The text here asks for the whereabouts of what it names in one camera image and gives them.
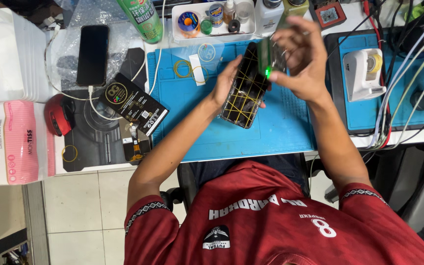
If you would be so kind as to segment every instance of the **green spray can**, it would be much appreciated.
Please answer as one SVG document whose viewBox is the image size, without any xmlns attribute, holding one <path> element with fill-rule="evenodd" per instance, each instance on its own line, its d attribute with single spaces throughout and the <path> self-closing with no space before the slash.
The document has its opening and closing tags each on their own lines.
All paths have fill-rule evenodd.
<svg viewBox="0 0 424 265">
<path fill-rule="evenodd" d="M 163 25 L 150 0 L 117 0 L 146 43 L 158 43 L 163 35 Z"/>
</svg>

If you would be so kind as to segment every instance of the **tile floor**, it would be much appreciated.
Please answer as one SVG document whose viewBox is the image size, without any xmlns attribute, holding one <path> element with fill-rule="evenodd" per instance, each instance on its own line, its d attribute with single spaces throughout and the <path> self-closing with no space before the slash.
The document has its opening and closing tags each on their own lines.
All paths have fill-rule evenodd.
<svg viewBox="0 0 424 265">
<path fill-rule="evenodd" d="M 311 160 L 317 152 L 307 152 Z M 44 181 L 45 211 L 52 265 L 123 264 L 127 185 L 134 170 L 99 171 L 63 175 Z M 323 172 L 312 178 L 313 199 L 324 200 L 331 185 Z M 174 172 L 160 187 L 178 187 Z M 173 213 L 182 224 L 186 211 L 175 205 Z"/>
</svg>

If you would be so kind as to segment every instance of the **phone screen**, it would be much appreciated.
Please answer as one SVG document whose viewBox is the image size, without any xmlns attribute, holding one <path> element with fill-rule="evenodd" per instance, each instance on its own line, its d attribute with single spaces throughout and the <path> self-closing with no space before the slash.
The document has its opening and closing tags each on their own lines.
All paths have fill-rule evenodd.
<svg viewBox="0 0 424 265">
<path fill-rule="evenodd" d="M 109 28 L 107 26 L 84 26 L 79 43 L 78 86 L 103 86 L 106 84 L 107 49 Z"/>
</svg>

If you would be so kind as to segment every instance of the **person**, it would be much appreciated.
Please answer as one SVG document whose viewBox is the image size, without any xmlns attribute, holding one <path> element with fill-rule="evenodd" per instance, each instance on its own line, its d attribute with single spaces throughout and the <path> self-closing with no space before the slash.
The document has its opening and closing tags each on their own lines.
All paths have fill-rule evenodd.
<svg viewBox="0 0 424 265">
<path fill-rule="evenodd" d="M 163 203 L 160 184 L 220 113 L 238 56 L 133 173 L 125 264 L 424 264 L 424 242 L 371 186 L 325 87 L 320 28 L 299 17 L 287 22 L 293 26 L 273 39 L 287 50 L 291 75 L 272 72 L 269 81 L 306 101 L 318 153 L 339 192 L 339 210 L 304 196 L 292 181 L 294 173 L 284 175 L 252 159 L 200 183 L 181 226 Z"/>
</svg>

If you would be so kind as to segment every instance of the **black rubber ring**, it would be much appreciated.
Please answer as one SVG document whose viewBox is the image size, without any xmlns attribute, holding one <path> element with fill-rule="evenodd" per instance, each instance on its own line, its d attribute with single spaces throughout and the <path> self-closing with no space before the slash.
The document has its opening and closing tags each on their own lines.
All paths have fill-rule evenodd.
<svg viewBox="0 0 424 265">
<path fill-rule="evenodd" d="M 228 32 L 232 33 L 232 32 L 239 32 L 239 31 L 240 31 L 240 21 L 236 19 L 232 19 L 228 23 Z"/>
</svg>

